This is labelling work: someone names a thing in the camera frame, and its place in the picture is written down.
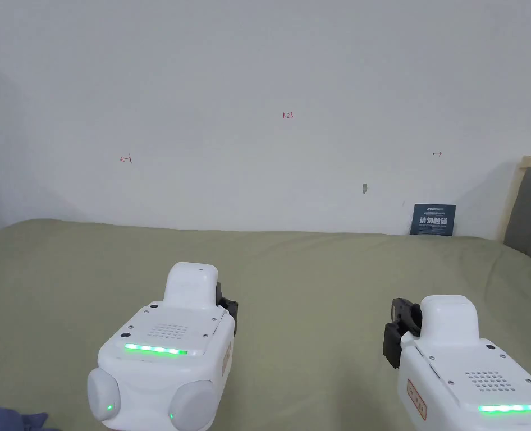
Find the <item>bed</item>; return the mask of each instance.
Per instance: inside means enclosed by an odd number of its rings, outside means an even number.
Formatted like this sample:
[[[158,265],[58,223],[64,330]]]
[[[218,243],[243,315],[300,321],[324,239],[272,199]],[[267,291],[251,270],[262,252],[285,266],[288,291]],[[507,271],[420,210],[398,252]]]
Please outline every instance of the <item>bed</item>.
[[[394,297],[466,295],[482,336],[531,372],[526,165],[504,215],[509,245],[52,219],[9,226],[0,231],[0,406],[46,411],[47,425],[64,431],[105,429],[85,393],[99,347],[138,308],[161,300],[174,263],[191,261],[215,265],[224,294],[240,303],[214,431],[407,430],[396,370],[382,356]]]

